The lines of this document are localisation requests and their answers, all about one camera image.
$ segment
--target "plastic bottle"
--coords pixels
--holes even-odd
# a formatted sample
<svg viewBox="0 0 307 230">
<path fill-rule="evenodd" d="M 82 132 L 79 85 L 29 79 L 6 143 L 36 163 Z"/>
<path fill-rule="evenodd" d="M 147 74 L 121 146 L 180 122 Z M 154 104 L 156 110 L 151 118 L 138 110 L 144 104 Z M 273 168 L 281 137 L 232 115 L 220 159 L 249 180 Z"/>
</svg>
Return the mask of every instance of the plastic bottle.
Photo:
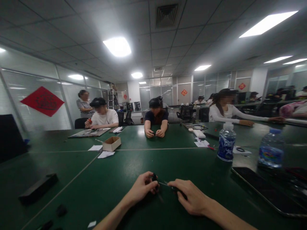
<svg viewBox="0 0 307 230">
<path fill-rule="evenodd" d="M 223 129 L 220 131 L 220 140 L 217 156 L 223 161 L 232 162 L 233 160 L 233 147 L 236 141 L 236 133 L 233 130 L 233 124 L 226 122 Z"/>
<path fill-rule="evenodd" d="M 271 168 L 280 168 L 284 157 L 285 141 L 280 129 L 271 128 L 262 138 L 258 163 Z"/>
</svg>

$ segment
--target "black t-shirt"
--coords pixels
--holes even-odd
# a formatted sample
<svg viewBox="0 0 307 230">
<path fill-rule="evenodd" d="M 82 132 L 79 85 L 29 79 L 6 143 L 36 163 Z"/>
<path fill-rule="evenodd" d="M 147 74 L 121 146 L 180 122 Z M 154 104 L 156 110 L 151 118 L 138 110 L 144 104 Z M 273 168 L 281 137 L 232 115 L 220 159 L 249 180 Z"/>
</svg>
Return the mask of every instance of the black t-shirt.
<svg viewBox="0 0 307 230">
<path fill-rule="evenodd" d="M 165 110 L 161 110 L 157 116 L 154 116 L 154 113 L 148 111 L 145 115 L 145 120 L 150 121 L 151 125 L 161 125 L 163 120 L 168 120 L 168 113 Z"/>
</svg>

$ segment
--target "white device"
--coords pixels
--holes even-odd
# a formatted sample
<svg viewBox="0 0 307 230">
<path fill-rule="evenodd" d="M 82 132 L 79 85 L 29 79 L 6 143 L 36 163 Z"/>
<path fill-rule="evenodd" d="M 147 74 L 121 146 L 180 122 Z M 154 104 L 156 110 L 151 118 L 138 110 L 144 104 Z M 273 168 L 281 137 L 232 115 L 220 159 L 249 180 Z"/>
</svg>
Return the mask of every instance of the white device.
<svg viewBox="0 0 307 230">
<path fill-rule="evenodd" d="M 116 128 L 115 130 L 113 130 L 113 133 L 118 133 L 119 131 L 121 131 L 122 130 L 122 127 L 118 127 L 118 128 Z"/>
<path fill-rule="evenodd" d="M 199 130 L 199 129 L 194 129 L 193 133 L 198 138 L 206 138 L 205 134 L 201 130 Z"/>
</svg>

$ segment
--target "cardboard box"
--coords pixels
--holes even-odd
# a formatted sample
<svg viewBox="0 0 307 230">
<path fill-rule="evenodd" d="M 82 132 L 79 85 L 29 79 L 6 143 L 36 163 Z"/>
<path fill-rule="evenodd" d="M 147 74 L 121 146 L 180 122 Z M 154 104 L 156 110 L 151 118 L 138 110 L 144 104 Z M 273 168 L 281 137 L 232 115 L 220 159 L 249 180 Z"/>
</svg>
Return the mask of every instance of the cardboard box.
<svg viewBox="0 0 307 230">
<path fill-rule="evenodd" d="M 102 144 L 104 151 L 114 152 L 114 150 L 122 144 L 120 137 L 110 137 Z"/>
</svg>

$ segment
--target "bottle cap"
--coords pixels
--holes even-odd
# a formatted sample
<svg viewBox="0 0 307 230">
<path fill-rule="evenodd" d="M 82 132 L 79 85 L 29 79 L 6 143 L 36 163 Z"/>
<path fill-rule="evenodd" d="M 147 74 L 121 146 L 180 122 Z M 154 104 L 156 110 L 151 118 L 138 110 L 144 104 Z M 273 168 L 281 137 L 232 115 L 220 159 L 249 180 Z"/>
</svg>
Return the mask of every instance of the bottle cap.
<svg viewBox="0 0 307 230">
<path fill-rule="evenodd" d="M 233 129 L 233 124 L 231 122 L 225 122 L 223 128 Z"/>
<path fill-rule="evenodd" d="M 281 133 L 281 129 L 270 128 L 270 133 L 279 134 L 279 133 Z"/>
</svg>

